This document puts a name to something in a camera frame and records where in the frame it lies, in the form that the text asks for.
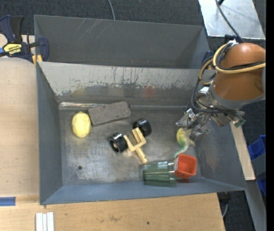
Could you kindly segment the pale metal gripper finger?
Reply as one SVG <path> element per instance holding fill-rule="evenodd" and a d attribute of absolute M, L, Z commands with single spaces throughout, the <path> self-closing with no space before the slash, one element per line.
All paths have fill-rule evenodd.
<path fill-rule="evenodd" d="M 189 127 L 197 120 L 197 116 L 192 108 L 187 109 L 183 116 L 175 123 L 178 127 Z"/>
<path fill-rule="evenodd" d="M 208 135 L 210 130 L 202 124 L 196 125 L 192 128 L 190 139 L 200 139 L 201 137 Z"/>

